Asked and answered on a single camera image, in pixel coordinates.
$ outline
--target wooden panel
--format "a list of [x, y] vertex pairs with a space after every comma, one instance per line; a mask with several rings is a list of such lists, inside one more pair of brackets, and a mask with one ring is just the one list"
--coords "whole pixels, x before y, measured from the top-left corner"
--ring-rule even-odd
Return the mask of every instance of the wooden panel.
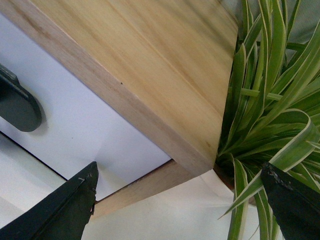
[[218, 0], [3, 0], [0, 9], [194, 176], [212, 168], [237, 35]]
[[170, 160], [146, 176], [99, 201], [94, 208], [98, 218], [182, 184], [193, 176], [174, 160]]

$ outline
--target white drawer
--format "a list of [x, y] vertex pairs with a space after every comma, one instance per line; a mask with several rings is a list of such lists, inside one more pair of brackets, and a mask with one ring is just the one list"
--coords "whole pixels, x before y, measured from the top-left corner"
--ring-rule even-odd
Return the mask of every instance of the white drawer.
[[0, 132], [67, 179], [97, 161], [97, 200], [170, 159], [1, 14], [0, 63], [39, 101], [43, 117], [33, 132], [0, 118]]

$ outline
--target wooden board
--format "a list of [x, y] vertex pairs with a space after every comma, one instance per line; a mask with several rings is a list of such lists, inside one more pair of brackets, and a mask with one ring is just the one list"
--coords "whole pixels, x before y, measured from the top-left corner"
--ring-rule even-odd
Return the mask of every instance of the wooden board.
[[174, 160], [170, 160], [146, 176], [99, 201], [91, 219], [110, 214], [116, 210], [152, 197], [180, 185], [193, 176]]
[[2, 0], [0, 11], [192, 175], [212, 168], [237, 36], [218, 0]]

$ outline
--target furniture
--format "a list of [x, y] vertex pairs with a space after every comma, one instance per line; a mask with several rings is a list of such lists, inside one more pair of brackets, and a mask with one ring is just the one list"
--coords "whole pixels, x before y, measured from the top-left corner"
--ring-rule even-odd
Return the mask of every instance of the furniture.
[[[32, 132], [20, 131], [8, 118], [0, 118], [0, 130], [65, 179], [96, 161], [100, 172], [97, 200], [170, 160], [2, 15], [0, 52], [0, 62], [38, 99], [42, 115], [41, 125]], [[3, 92], [2, 83], [0, 89], [0, 108], [5, 107], [1, 113], [11, 110], [11, 119], [25, 119], [24, 109], [19, 106], [17, 111], [18, 103], [10, 101], [14, 95]]]
[[218, 0], [3, 0], [0, 11], [173, 159], [96, 216], [212, 169], [238, 29]]

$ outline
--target spider plant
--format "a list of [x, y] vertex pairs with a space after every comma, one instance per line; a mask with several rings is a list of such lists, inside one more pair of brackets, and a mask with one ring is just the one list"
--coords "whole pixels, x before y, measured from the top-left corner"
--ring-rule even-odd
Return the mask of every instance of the spider plant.
[[320, 193], [320, 25], [305, 44], [288, 42], [300, 5], [259, 0], [254, 19], [243, 6], [216, 164], [234, 177], [228, 239], [242, 239], [254, 196], [261, 240], [279, 226], [260, 178], [270, 162]]

